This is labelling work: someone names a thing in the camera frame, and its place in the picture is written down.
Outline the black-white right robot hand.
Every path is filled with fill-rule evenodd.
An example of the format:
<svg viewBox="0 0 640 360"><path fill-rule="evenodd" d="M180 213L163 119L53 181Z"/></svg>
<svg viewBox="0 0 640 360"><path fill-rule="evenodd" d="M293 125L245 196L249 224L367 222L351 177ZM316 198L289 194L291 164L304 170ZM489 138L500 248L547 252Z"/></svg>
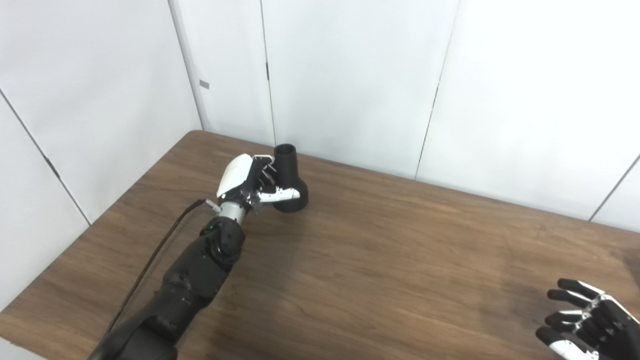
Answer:
<svg viewBox="0 0 640 360"><path fill-rule="evenodd" d="M560 278L547 298L576 306L548 315L535 337L563 360L638 360L639 321L613 296L580 280Z"/></svg>

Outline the black-white left robot hand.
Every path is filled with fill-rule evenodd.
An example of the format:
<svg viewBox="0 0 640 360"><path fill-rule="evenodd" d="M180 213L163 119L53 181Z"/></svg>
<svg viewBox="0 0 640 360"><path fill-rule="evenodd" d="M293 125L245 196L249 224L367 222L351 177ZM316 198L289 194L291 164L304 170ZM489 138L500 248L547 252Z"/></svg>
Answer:
<svg viewBox="0 0 640 360"><path fill-rule="evenodd" d="M295 153L242 153L227 165L216 196L219 214L238 220L263 204L286 214L299 212L308 205L309 189L300 177Z"/></svg>

